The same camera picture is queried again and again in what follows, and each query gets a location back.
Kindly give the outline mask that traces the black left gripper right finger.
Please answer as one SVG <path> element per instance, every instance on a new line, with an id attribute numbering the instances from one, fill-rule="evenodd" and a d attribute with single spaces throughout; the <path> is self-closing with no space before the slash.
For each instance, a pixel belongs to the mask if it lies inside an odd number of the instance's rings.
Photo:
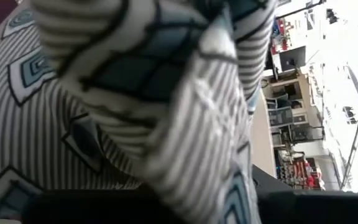
<path id="1" fill-rule="evenodd" d="M 252 177 L 263 224 L 358 224 L 358 193 L 295 190 L 257 166 Z"/>

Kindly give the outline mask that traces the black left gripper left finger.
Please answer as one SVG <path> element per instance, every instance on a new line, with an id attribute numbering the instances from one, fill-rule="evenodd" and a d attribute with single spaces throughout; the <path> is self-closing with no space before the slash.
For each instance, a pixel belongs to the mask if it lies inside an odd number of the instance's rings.
<path id="1" fill-rule="evenodd" d="M 49 190 L 25 206 L 23 224 L 177 224 L 176 216 L 148 188 Z"/>

